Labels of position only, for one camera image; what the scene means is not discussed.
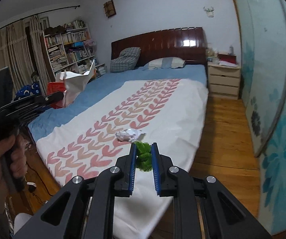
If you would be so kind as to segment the person's left hand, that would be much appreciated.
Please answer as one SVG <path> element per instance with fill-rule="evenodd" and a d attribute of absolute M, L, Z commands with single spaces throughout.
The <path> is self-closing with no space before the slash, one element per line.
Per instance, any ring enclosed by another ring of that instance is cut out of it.
<path fill-rule="evenodd" d="M 9 193 L 7 183 L 3 177 L 1 157 L 12 147 L 15 150 L 11 154 L 12 164 L 10 170 L 15 178 L 23 177 L 27 173 L 26 140 L 19 134 L 10 136 L 0 141 L 0 214 L 4 212 L 5 199 Z"/>

